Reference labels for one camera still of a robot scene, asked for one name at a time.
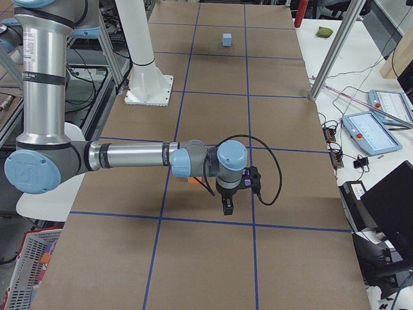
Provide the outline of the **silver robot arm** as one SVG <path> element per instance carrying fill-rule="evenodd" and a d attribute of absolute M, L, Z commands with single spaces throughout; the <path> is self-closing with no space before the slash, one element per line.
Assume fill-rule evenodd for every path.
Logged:
<path fill-rule="evenodd" d="M 16 1 L 23 27 L 24 130 L 5 162 L 8 181 L 21 192 L 43 194 L 88 171 L 166 166 L 178 178 L 214 177 L 223 212 L 246 179 L 247 150 L 228 139 L 116 145 L 74 141 L 65 134 L 66 42 L 100 35 L 97 1 Z"/>

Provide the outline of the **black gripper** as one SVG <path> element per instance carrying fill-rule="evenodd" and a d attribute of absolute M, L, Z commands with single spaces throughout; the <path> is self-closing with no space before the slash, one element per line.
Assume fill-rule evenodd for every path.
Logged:
<path fill-rule="evenodd" d="M 237 193 L 238 188 L 231 188 L 227 189 L 222 187 L 221 185 L 216 185 L 217 192 L 221 195 L 221 202 L 223 205 L 223 214 L 225 216 L 233 215 L 234 212 L 234 204 L 233 204 L 233 196 Z"/>

